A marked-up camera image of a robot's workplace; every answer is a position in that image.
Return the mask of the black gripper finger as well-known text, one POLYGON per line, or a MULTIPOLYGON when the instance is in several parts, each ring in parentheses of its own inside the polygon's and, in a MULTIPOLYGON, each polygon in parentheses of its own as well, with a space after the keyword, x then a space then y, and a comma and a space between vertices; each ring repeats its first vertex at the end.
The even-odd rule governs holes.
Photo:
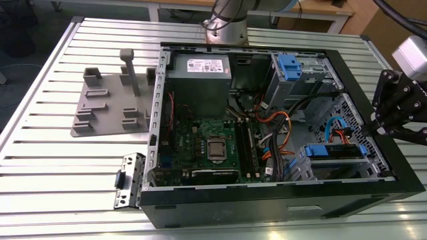
POLYGON ((392 135, 404 124, 404 115, 398 104, 405 97, 405 92, 398 86, 400 74, 393 70, 380 72, 377 85, 372 98, 373 112, 368 122, 361 127, 364 136, 392 135))
POLYGON ((417 144, 427 145, 427 128, 422 127, 413 131, 402 126, 380 127, 377 129, 380 135, 386 135, 393 139, 417 144))

